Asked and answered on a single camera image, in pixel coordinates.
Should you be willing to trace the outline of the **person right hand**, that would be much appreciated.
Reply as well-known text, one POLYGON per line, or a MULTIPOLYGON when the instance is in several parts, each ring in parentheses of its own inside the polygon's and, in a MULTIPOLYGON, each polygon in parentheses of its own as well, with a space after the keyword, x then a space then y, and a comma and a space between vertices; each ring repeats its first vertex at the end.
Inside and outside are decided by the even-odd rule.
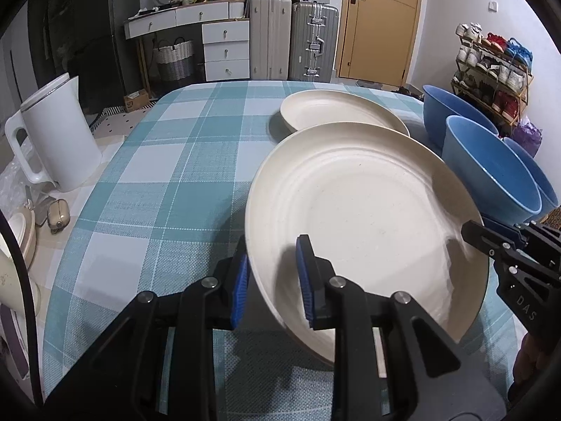
POLYGON ((538 370, 545 369, 548 364, 548 356, 541 351, 533 337, 526 334, 514 362, 513 380, 515 383, 521 384, 529 380, 538 370))

